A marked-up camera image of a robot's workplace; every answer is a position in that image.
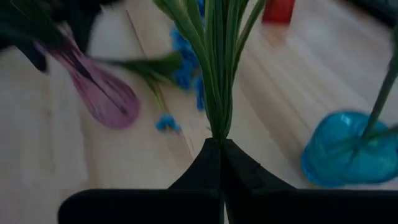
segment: blue glass vase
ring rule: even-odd
[[[361,139],[368,119],[366,114],[345,111],[322,120],[302,154],[302,169],[311,182],[341,187],[381,183],[398,175],[397,137]],[[382,122],[374,127],[385,129]]]

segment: red object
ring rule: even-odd
[[[268,0],[262,22],[290,24],[295,0]]]

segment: wooden floor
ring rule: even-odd
[[[164,54],[171,25],[152,1],[130,0],[104,11],[90,54]],[[338,0],[297,0],[289,27],[258,21],[237,74],[229,137],[281,179],[314,187],[302,175],[300,154],[328,113],[370,111],[391,56],[389,32]],[[200,152],[210,131],[194,93],[161,86],[182,131],[159,133],[154,124],[160,111],[145,83],[104,68],[141,100],[138,120],[123,131],[91,118],[53,59],[45,76],[17,50],[0,54],[0,223],[56,223],[60,203],[83,189],[167,188]],[[394,89],[383,120],[398,121],[397,108]],[[397,190],[398,184],[347,188]]]

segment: glass vase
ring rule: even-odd
[[[67,69],[95,120],[111,129],[124,129],[134,122],[140,107],[137,96],[127,84],[80,52],[73,39],[49,53]]]
[[[397,136],[361,138],[369,116],[355,111],[328,115],[316,128],[302,154],[307,178],[322,187],[377,184],[398,174]],[[387,126],[378,122],[374,130]]]

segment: pink glass vase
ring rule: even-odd
[[[95,120],[111,129],[123,129],[134,122],[140,107],[137,96],[123,81],[98,68],[73,40],[49,53],[68,70]]]

